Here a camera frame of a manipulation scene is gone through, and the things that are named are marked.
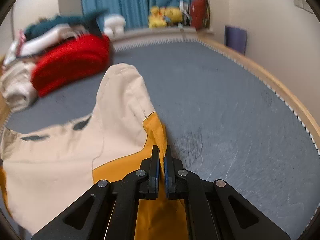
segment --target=folded clothes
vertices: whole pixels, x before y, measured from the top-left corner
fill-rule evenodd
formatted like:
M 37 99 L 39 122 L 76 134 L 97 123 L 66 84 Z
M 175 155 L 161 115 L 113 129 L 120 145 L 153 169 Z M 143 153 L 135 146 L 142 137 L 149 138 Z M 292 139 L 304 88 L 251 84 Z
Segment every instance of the folded clothes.
M 26 37 L 23 34 L 22 30 L 19 31 L 19 35 L 15 38 L 15 40 L 11 43 L 4 60 L 2 62 L 2 71 L 5 72 L 9 65 L 16 59 L 17 55 L 19 55 L 21 47 L 25 42 Z
M 18 62 L 1 76 L 1 93 L 12 112 L 25 109 L 36 100 L 38 93 L 30 82 L 35 67 L 33 63 Z
M 40 59 L 40 57 L 46 53 L 46 51 L 41 51 L 40 53 L 33 54 L 33 55 L 27 55 L 23 57 L 16 57 L 13 61 L 11 61 L 8 65 L 3 65 L 2 70 L 3 73 L 8 71 L 11 67 L 15 66 L 17 63 L 22 62 L 22 63 L 37 63 Z
M 51 91 L 106 69 L 110 40 L 87 34 L 45 54 L 32 72 L 31 83 L 43 97 Z
M 83 26 L 70 27 L 69 24 L 59 24 L 41 36 L 25 42 L 20 50 L 20 57 L 33 55 L 48 49 L 55 44 L 61 43 L 70 37 L 78 38 L 80 35 L 87 33 Z
M 70 26 L 83 25 L 91 34 L 101 36 L 101 31 L 97 24 L 97 18 L 106 14 L 108 11 L 108 9 L 105 9 L 85 16 L 56 16 L 53 19 L 44 20 L 38 24 L 30 25 L 24 32 L 26 41 L 41 36 L 58 24 L 69 24 Z

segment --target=metal screw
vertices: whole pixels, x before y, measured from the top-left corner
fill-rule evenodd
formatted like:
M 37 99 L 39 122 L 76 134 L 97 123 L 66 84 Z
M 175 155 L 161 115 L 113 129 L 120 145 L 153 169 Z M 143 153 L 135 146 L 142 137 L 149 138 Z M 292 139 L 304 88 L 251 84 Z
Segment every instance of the metal screw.
M 188 171 L 186 171 L 186 170 L 180 170 L 180 171 L 178 171 L 178 174 L 179 174 L 180 176 L 187 176 L 187 175 L 188 175 Z
M 108 181 L 105 179 L 99 180 L 98 181 L 98 186 L 99 187 L 105 187 L 106 185 L 108 185 Z
M 142 177 L 146 174 L 146 172 L 144 170 L 138 170 L 136 171 L 137 176 Z
M 226 185 L 226 182 L 224 180 L 222 180 L 222 179 L 219 179 L 219 180 L 216 181 L 216 185 L 218 187 L 224 187 Z

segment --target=stuffed animal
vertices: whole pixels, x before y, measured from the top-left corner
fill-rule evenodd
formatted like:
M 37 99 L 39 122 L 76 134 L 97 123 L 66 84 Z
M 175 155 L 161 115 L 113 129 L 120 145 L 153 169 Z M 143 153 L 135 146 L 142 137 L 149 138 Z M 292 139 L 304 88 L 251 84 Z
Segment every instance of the stuffed animal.
M 149 15 L 149 28 L 166 27 L 167 22 L 163 19 L 163 15 L 160 13 L 158 6 L 152 6 L 150 9 L 151 15 Z
M 167 8 L 166 7 L 161 7 L 159 10 L 160 10 L 160 14 L 162 15 L 162 16 L 165 16 L 165 10 L 166 10 Z
M 167 7 L 165 9 L 164 16 L 170 19 L 170 23 L 182 22 L 182 12 L 179 7 Z
M 109 38 L 124 33 L 125 19 L 120 14 L 108 15 L 104 18 L 104 34 Z

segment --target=red bag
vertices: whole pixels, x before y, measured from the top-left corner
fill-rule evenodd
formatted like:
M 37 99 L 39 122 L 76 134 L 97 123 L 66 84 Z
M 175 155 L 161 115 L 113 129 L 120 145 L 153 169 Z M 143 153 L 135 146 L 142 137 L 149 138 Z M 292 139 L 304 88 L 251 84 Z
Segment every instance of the red bag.
M 208 0 L 193 0 L 190 7 L 191 26 L 197 30 L 208 27 L 210 8 Z
M 107 36 L 81 36 L 45 54 L 32 72 L 31 83 L 43 97 L 59 87 L 105 70 L 109 54 Z

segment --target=white wall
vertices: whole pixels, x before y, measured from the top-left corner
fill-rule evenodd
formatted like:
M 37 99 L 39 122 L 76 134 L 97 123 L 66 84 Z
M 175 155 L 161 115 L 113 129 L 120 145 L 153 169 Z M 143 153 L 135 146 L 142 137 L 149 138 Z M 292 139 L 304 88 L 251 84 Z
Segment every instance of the white wall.
M 214 31 L 215 40 L 224 44 L 224 26 L 229 24 L 229 0 L 210 0 L 210 29 Z
M 246 56 L 280 79 L 320 125 L 320 23 L 316 16 L 295 7 L 293 0 L 210 0 L 210 6 L 215 39 L 224 42 L 225 24 L 246 29 Z
M 34 23 L 39 17 L 59 14 L 58 0 L 17 0 L 13 6 L 14 32 Z
M 0 57 L 7 53 L 12 42 L 12 10 L 10 10 L 0 26 Z

